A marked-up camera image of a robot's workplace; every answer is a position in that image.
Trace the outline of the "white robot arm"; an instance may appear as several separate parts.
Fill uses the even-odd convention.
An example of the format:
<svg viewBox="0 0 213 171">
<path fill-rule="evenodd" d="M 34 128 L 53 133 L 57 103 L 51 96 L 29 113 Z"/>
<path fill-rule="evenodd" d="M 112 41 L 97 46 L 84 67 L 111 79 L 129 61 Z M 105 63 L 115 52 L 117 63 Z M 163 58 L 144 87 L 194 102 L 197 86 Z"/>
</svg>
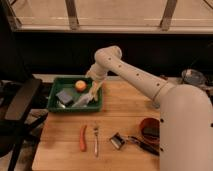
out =
<svg viewBox="0 0 213 171">
<path fill-rule="evenodd" d="M 213 171 L 213 104 L 189 84 L 174 84 L 121 60 L 117 46 L 95 52 L 87 75 L 114 72 L 160 106 L 160 171 Z"/>
</svg>

